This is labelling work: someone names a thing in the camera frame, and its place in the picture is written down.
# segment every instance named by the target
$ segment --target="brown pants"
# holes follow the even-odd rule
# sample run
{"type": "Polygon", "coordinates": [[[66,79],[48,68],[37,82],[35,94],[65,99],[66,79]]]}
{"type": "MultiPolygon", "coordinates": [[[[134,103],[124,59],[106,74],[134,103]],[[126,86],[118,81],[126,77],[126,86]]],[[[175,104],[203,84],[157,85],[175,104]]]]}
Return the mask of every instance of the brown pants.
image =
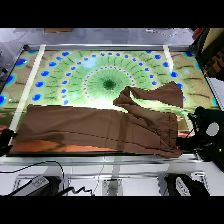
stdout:
{"type": "Polygon", "coordinates": [[[66,146],[93,146],[111,151],[155,154],[166,158],[180,156],[181,151],[176,148],[176,115],[140,107],[130,98],[130,91],[135,98],[160,100],[183,107],[182,92],[174,82],[151,91],[126,87],[114,100],[114,105],[125,108],[128,113],[71,106],[29,105],[12,151],[19,151],[16,148],[21,150],[19,144],[41,140],[66,146]]]}

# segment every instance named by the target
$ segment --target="blue spot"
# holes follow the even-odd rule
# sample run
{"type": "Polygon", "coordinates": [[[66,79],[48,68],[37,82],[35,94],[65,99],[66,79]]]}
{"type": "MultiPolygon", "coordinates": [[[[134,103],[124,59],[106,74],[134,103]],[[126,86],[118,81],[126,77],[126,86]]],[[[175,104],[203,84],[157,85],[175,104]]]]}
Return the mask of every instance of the blue spot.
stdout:
{"type": "Polygon", "coordinates": [[[178,76],[178,74],[177,74],[176,72],[172,72],[172,73],[170,74],[170,76],[173,77],[173,78],[176,78],[176,77],[178,76]]]}
{"type": "Polygon", "coordinates": [[[35,53],[38,52],[38,50],[29,50],[28,52],[29,52],[30,54],[35,54],[35,53]]]}
{"type": "Polygon", "coordinates": [[[42,99],[42,94],[35,94],[32,97],[33,101],[39,101],[42,99]]]}
{"type": "Polygon", "coordinates": [[[59,56],[57,56],[56,59],[59,60],[59,61],[63,60],[63,58],[61,58],[59,56]]]}
{"type": "Polygon", "coordinates": [[[23,66],[27,63],[27,60],[25,58],[20,58],[17,62],[16,62],[16,66],[23,66]]]}
{"type": "Polygon", "coordinates": [[[169,63],[168,62],[163,62],[163,66],[164,67],[169,67],[169,63]]]}
{"type": "Polygon", "coordinates": [[[41,88],[41,87],[44,87],[44,82],[42,82],[42,81],[40,81],[40,82],[37,82],[36,84],[35,84],[35,86],[37,87],[37,88],[41,88]]]}
{"type": "Polygon", "coordinates": [[[62,84],[67,84],[68,83],[68,81],[67,80],[64,80],[64,81],[62,81],[62,84]]]}
{"type": "Polygon", "coordinates": [[[160,56],[159,54],[156,54],[156,55],[154,55],[154,58],[155,58],[156,60],[158,60],[158,59],[161,58],[161,56],[160,56]]]}
{"type": "Polygon", "coordinates": [[[184,88],[184,85],[181,82],[176,83],[179,88],[184,88]]]}
{"type": "Polygon", "coordinates": [[[213,103],[215,106],[218,106],[218,102],[217,102],[217,100],[215,99],[215,97],[212,97],[212,103],[213,103]]]}
{"type": "Polygon", "coordinates": [[[50,62],[50,63],[49,63],[49,66],[50,66],[50,67],[55,67],[56,65],[57,65],[56,62],[50,62]]]}
{"type": "Polygon", "coordinates": [[[65,101],[64,101],[64,105],[66,105],[66,104],[68,104],[68,100],[65,100],[65,101]]]}
{"type": "Polygon", "coordinates": [[[66,57],[68,56],[70,53],[68,51],[62,52],[62,56],[66,57]]]}
{"type": "Polygon", "coordinates": [[[62,89],[61,90],[61,93],[65,93],[67,90],[66,89],[62,89]]]}
{"type": "Polygon", "coordinates": [[[7,97],[3,94],[0,94],[0,106],[4,106],[4,104],[6,103],[7,97]]]}
{"type": "Polygon", "coordinates": [[[43,71],[41,72],[42,76],[49,76],[50,72],[49,71],[43,71]]]}
{"type": "Polygon", "coordinates": [[[184,55],[187,56],[187,57],[192,57],[193,54],[191,52],[184,52],[184,55]]]}
{"type": "Polygon", "coordinates": [[[196,62],[196,64],[195,64],[195,66],[196,66],[196,68],[198,69],[198,70],[201,70],[201,67],[200,67],[200,65],[196,62]]]}
{"type": "Polygon", "coordinates": [[[6,86],[10,86],[14,81],[16,80],[16,76],[15,75],[10,75],[7,80],[6,80],[6,86]]]}

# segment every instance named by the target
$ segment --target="colorful patterned surface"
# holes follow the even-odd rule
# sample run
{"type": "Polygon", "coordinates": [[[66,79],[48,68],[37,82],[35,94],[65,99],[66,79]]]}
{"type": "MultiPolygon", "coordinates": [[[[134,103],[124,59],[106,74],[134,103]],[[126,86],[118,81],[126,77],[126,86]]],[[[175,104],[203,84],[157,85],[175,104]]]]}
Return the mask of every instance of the colorful patterned surface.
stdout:
{"type": "MultiPolygon", "coordinates": [[[[0,95],[0,124],[9,126],[38,51],[25,51],[0,95]]],[[[183,91],[184,109],[157,101],[135,100],[141,106],[178,115],[179,135],[188,127],[183,113],[199,105],[218,109],[202,72],[189,52],[171,52],[173,71],[164,52],[156,51],[45,51],[26,105],[72,105],[98,109],[113,106],[125,86],[147,90],[175,81],[183,91]]]]}

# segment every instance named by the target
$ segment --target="circular center of pattern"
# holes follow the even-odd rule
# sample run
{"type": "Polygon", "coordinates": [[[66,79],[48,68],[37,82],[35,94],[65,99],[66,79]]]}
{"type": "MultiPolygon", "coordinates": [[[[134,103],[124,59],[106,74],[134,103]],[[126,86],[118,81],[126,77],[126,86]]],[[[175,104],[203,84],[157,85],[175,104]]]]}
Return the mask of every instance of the circular center of pattern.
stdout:
{"type": "Polygon", "coordinates": [[[104,83],[103,83],[103,87],[106,90],[112,90],[115,88],[115,86],[116,86],[116,83],[114,81],[112,81],[111,79],[108,79],[108,80],[104,81],[104,83]]]}

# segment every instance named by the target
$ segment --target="brown cloth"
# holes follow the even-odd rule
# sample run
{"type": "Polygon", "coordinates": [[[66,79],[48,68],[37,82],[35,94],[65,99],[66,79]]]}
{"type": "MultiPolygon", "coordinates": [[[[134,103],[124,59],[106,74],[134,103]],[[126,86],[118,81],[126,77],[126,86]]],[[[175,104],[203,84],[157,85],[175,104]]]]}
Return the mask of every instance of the brown cloth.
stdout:
{"type": "Polygon", "coordinates": [[[151,91],[126,87],[114,100],[114,105],[123,107],[128,113],[85,107],[29,105],[15,142],[45,140],[166,158],[179,157],[182,152],[176,147],[176,115],[142,108],[131,99],[130,91],[135,98],[183,107],[183,94],[175,82],[151,91]]]}

